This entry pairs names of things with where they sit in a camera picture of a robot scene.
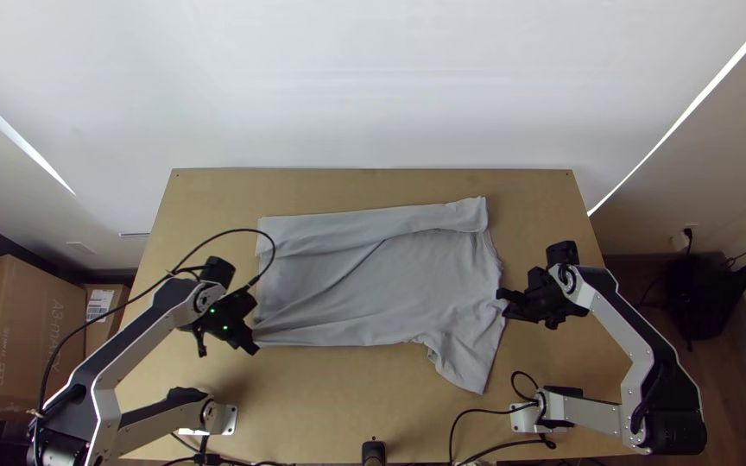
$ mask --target cardboard box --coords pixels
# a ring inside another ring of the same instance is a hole
[[[0,419],[26,420],[42,372],[59,341],[85,318],[85,290],[11,255],[0,257]],[[82,362],[85,335],[62,348],[48,378],[46,399]]]
[[[85,285],[88,294],[86,319],[114,309],[129,300],[131,290],[125,285]],[[124,309],[102,318],[85,329],[85,357],[99,349],[103,343],[120,330]]]

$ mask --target tabletop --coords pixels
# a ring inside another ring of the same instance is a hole
[[[571,239],[581,263],[603,266],[571,171],[566,170],[174,170],[142,258],[132,296],[163,276],[192,247],[222,230],[255,228],[259,217],[447,203],[485,196],[489,229],[503,262],[503,286],[522,290],[526,272],[545,266],[545,248]],[[217,255],[235,265],[231,290],[256,272],[256,238],[221,237],[187,265]],[[130,305],[123,325],[150,302]],[[275,347],[255,356],[207,338],[199,359],[191,335],[173,332],[117,388],[129,411],[161,400],[171,387],[196,387],[238,406],[234,435],[209,449],[231,458],[280,463],[357,463],[376,437],[392,463],[447,462],[451,423],[468,408],[507,410],[520,402],[509,377],[525,371],[541,385],[582,387],[587,397],[620,401],[629,359],[591,316],[571,317],[556,331],[506,324],[484,395],[455,387],[415,343],[365,348]],[[509,416],[463,417],[453,442],[457,459],[514,434]],[[491,460],[629,454],[618,438],[575,427],[549,436],[557,444],[499,450]],[[168,436],[127,457],[168,460],[188,450]]]

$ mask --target gray t-shirt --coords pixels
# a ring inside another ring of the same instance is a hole
[[[481,394],[505,325],[487,227],[485,198],[261,218],[277,249],[257,288],[256,344],[422,343],[437,372]],[[261,268],[270,249],[258,240]]]

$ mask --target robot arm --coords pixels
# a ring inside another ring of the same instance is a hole
[[[171,278],[155,292],[151,306],[119,331],[72,373],[68,383],[45,404],[44,419],[35,419],[34,447],[42,466],[111,466],[121,455],[171,431],[197,435],[231,435],[237,407],[218,404],[210,394],[176,387],[162,401],[120,412],[115,388],[173,330],[191,331],[205,355],[203,336],[211,333],[233,348],[258,351],[243,318],[255,299],[241,288],[226,295],[235,268],[216,257],[203,267],[200,280]]]
[[[547,263],[547,270],[528,272],[525,292],[497,292],[498,298],[511,303],[503,316],[544,320],[555,330],[566,316],[591,312],[629,355],[632,366],[621,382],[620,405],[585,398],[580,388],[545,386],[535,395],[538,412],[524,409],[511,414],[515,431],[565,432],[583,425],[618,437],[645,455],[700,453],[706,445],[701,396],[675,348],[618,294],[608,270],[579,266],[574,242],[548,248]]]

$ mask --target white wall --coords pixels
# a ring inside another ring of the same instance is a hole
[[[688,223],[695,251],[746,249],[746,56],[591,220],[605,254],[672,252]]]
[[[136,268],[144,240],[120,240],[0,131],[0,233],[63,267]],[[68,250],[85,242],[98,255]]]
[[[746,0],[5,0],[0,114],[78,194],[41,203],[106,235],[173,167],[570,167],[594,205],[745,39]]]

